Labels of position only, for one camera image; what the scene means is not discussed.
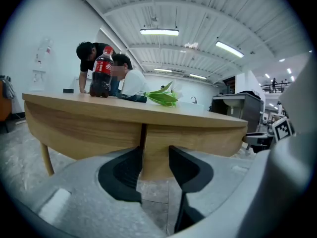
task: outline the orange chair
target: orange chair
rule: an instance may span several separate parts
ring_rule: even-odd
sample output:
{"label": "orange chair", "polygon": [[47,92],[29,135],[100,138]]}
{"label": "orange chair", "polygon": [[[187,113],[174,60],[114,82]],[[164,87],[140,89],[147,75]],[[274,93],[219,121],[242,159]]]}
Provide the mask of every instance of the orange chair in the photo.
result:
{"label": "orange chair", "polygon": [[3,97],[3,82],[0,81],[0,122],[4,122],[6,132],[8,128],[5,124],[5,120],[8,118],[12,110],[11,99],[6,99]]}

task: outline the green leaves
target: green leaves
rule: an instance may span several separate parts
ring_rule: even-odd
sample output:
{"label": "green leaves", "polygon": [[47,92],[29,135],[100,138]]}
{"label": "green leaves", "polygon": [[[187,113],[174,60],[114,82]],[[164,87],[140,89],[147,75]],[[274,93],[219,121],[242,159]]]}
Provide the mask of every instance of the green leaves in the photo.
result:
{"label": "green leaves", "polygon": [[158,91],[151,92],[151,93],[162,93],[162,92],[166,91],[170,87],[171,84],[172,84],[172,81],[169,82],[164,88],[162,88]]}
{"label": "green leaves", "polygon": [[156,93],[156,94],[149,93],[148,97],[151,99],[155,99],[157,101],[160,101],[160,102],[175,102],[175,101],[177,101],[176,98],[174,98],[173,96],[170,96],[166,93]]}
{"label": "green leaves", "polygon": [[151,101],[163,106],[176,107],[178,99],[173,93],[167,92],[167,89],[171,86],[171,84],[172,82],[169,82],[164,88],[158,91],[144,93],[144,96],[147,96]]}

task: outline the white wall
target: white wall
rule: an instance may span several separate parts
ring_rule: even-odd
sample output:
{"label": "white wall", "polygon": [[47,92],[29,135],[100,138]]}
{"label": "white wall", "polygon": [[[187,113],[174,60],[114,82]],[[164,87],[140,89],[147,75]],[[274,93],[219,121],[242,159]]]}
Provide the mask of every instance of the white wall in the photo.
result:
{"label": "white wall", "polygon": [[10,76],[16,100],[13,113],[23,112],[22,93],[29,92],[35,55],[44,37],[53,41],[45,92],[61,93],[79,75],[76,47],[96,39],[102,19],[81,0],[25,0],[7,24],[0,46],[0,74]]}
{"label": "white wall", "polygon": [[235,93],[239,93],[242,91],[253,91],[256,95],[258,95],[261,100],[264,102],[263,112],[265,109],[265,94],[259,85],[257,78],[254,76],[252,71],[247,71],[245,73],[241,73],[236,75],[236,87]]}
{"label": "white wall", "polygon": [[176,80],[178,84],[182,85],[182,94],[183,97],[179,99],[182,102],[192,103],[194,98],[197,98],[197,104],[204,105],[204,110],[209,110],[209,106],[212,102],[212,97],[219,94],[219,89],[217,87],[212,87],[210,85],[202,84],[199,82],[186,81],[182,79],[174,79],[168,77],[159,77],[144,75],[148,86],[151,91],[159,90],[162,85],[166,86],[169,82]]}
{"label": "white wall", "polygon": [[112,46],[113,50],[117,54],[120,53],[120,49],[116,46],[116,44],[114,44],[101,30],[98,31],[98,34],[97,34],[94,42],[106,43],[106,44]]}

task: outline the black t-shirt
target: black t-shirt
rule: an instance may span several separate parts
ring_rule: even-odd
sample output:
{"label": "black t-shirt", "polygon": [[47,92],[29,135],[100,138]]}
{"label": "black t-shirt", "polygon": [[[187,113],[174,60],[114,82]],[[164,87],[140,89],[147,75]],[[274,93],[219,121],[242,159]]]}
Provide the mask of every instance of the black t-shirt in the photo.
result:
{"label": "black t-shirt", "polygon": [[[98,43],[98,42],[93,43],[93,45],[95,45],[96,51],[97,51],[96,59],[103,54],[103,51],[104,51],[105,47],[109,46],[106,43]],[[80,62],[80,71],[86,72],[88,70],[93,70],[94,63],[95,63],[95,61],[82,61],[81,60],[81,62]]]}

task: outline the white shirt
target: white shirt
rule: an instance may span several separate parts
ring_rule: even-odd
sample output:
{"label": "white shirt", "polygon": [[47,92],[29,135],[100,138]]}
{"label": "white shirt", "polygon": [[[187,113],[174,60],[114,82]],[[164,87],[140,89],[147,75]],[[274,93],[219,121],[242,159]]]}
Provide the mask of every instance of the white shirt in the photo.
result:
{"label": "white shirt", "polygon": [[121,93],[130,96],[135,94],[143,95],[144,92],[149,92],[144,75],[139,70],[130,70],[124,78]]}

